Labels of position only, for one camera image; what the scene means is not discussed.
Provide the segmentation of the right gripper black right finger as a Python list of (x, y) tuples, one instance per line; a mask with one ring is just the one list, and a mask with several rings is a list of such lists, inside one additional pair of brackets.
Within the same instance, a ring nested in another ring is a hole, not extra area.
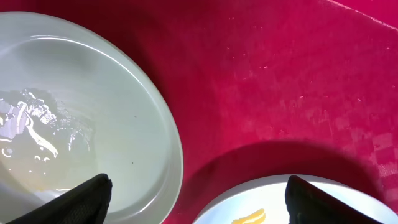
[(296, 175), (287, 181), (285, 204), (290, 224), (380, 224)]

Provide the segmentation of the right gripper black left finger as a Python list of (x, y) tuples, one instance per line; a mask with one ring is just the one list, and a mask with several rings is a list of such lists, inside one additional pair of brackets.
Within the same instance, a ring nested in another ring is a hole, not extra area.
[(98, 174), (7, 224), (103, 224), (112, 187), (106, 174)]

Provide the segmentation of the light blue plate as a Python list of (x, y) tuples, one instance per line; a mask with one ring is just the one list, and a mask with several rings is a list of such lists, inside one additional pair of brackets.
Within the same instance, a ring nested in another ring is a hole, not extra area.
[[(273, 175), (237, 185), (211, 201), (194, 223), (232, 223), (260, 209), (265, 211), (265, 223), (288, 223), (285, 188), (289, 177)], [(397, 214), (368, 194), (322, 177), (301, 175), (300, 178), (381, 223), (397, 223)]]

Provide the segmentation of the mint green plate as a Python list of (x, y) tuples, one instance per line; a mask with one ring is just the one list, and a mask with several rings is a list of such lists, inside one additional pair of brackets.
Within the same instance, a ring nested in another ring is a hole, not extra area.
[(93, 32), (56, 17), (1, 14), (1, 222), (105, 173), (106, 223), (161, 223), (183, 156), (149, 77)]

